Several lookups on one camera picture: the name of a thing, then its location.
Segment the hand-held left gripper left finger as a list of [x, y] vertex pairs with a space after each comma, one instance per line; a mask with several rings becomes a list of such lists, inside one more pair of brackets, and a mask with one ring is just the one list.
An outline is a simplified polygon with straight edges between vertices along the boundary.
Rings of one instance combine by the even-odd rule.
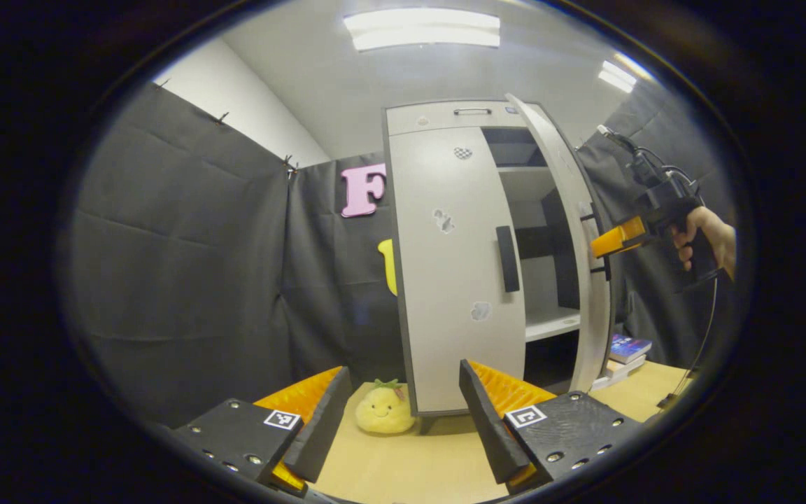
[[303, 498], [322, 472], [351, 395], [350, 370], [338, 366], [253, 402], [226, 399], [173, 428], [172, 438], [244, 484]]

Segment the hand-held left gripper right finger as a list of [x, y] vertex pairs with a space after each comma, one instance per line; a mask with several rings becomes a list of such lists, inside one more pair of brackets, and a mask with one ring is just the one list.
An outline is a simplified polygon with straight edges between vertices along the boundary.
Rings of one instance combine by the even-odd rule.
[[586, 393], [554, 395], [467, 358], [458, 387], [490, 471], [511, 496], [573, 484], [642, 428]]

